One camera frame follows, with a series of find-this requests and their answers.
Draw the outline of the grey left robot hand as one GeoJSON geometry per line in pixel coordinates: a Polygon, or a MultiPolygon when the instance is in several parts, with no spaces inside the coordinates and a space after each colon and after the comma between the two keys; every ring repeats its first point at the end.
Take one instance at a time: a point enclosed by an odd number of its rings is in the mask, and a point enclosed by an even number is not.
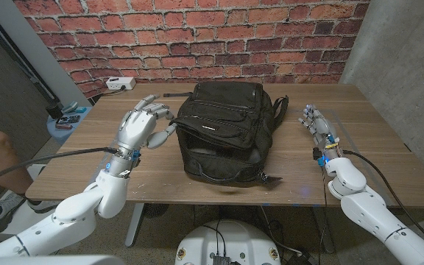
{"type": "Polygon", "coordinates": [[[105,173],[114,177],[128,178],[132,169],[140,163],[142,147],[156,149],[174,133],[177,128],[176,123],[172,123],[163,131],[154,132],[158,119],[172,120],[174,118],[169,106],[154,103],[154,100],[159,97],[159,94],[146,96],[125,114],[117,134],[118,151],[103,169],[105,173]]]}

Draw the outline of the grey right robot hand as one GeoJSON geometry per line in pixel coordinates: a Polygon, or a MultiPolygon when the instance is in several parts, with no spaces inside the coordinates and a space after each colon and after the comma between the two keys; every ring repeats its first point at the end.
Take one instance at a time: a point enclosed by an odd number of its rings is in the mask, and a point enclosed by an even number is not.
{"type": "Polygon", "coordinates": [[[339,137],[333,124],[312,104],[306,105],[303,116],[298,121],[314,138],[313,159],[318,165],[323,167],[330,160],[340,158],[339,137]]]}

